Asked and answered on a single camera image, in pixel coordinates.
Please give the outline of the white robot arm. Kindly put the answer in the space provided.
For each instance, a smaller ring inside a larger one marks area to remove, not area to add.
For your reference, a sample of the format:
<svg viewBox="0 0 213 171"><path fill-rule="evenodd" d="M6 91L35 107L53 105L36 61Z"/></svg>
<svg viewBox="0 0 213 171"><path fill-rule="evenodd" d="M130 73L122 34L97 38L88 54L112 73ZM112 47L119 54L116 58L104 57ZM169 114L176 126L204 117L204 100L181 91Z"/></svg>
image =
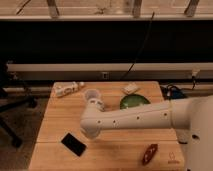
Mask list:
<svg viewBox="0 0 213 171"><path fill-rule="evenodd" d="M92 98L81 116L83 134L96 138L102 130L185 129L185 171L213 171L213 95L165 100L122 110L104 111Z"/></svg>

